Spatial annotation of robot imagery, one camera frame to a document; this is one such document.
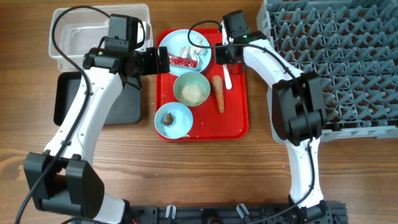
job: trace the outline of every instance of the clear plastic container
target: clear plastic container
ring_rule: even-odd
[[[153,47],[152,26],[150,24],[149,8],[146,4],[126,4],[113,6],[94,6],[110,14],[133,16],[143,21],[146,41],[141,51]],[[54,20],[67,8],[57,9],[52,16],[49,38],[49,55],[58,60],[58,68],[63,72],[76,71],[55,50],[51,41],[51,28]],[[108,34],[109,18],[91,9],[75,9],[66,13],[55,29],[55,41],[63,53],[79,66],[83,64],[83,56],[92,47],[97,47],[101,38]]]

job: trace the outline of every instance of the foil wrapper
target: foil wrapper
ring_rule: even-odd
[[[195,42],[196,45],[200,45],[200,46],[204,46],[202,43],[202,38],[201,37],[197,37],[197,40]],[[199,47],[193,47],[193,49],[195,50],[195,52],[198,55],[203,55],[204,53],[206,53],[207,49],[203,49],[203,48],[199,48]]]
[[[197,62],[200,61],[200,58],[193,47],[182,47],[180,50],[180,56],[181,58],[190,58]]]

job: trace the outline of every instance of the red tray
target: red tray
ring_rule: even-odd
[[[169,33],[176,29],[168,29],[159,34],[157,45]],[[217,29],[195,29],[203,34],[210,45],[220,43],[222,36]],[[242,65],[234,66],[234,73],[238,73]],[[202,72],[209,79],[219,75],[224,79],[223,66],[217,65],[214,60],[214,50],[209,66]],[[193,126],[189,133],[180,139],[167,139],[157,133],[162,139],[171,142],[180,141],[217,141],[231,140],[243,137],[249,130],[248,98],[246,96],[245,74],[230,75],[232,89],[227,90],[224,85],[224,106],[225,111],[221,114],[218,111],[217,99],[213,89],[208,99],[197,107],[189,107],[193,115]],[[164,104],[178,102],[173,94],[173,84],[176,76],[169,73],[156,76],[156,111]]]

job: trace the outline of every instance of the red food package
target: red food package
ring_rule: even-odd
[[[185,67],[196,68],[198,66],[198,61],[192,60],[190,58],[182,58],[178,56],[174,56],[169,53],[170,64],[171,65],[179,65]]]

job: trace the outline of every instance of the blue plate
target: blue plate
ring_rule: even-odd
[[[173,123],[169,126],[163,124],[168,113],[173,115]],[[166,103],[157,110],[155,115],[155,128],[157,132],[168,139],[184,137],[191,130],[193,124],[192,112],[182,103]]]
[[[191,31],[190,38],[193,43],[196,42],[197,37],[201,37],[204,46],[210,46],[206,38],[196,31]],[[188,30],[181,29],[173,31],[163,38],[159,47],[167,47],[167,51],[175,56],[180,56],[182,47],[192,47],[188,41]],[[202,72],[210,63],[211,49],[206,49],[203,55],[198,55],[200,58],[197,68],[182,67],[178,65],[170,65],[170,73],[175,76],[180,76],[186,72]]]

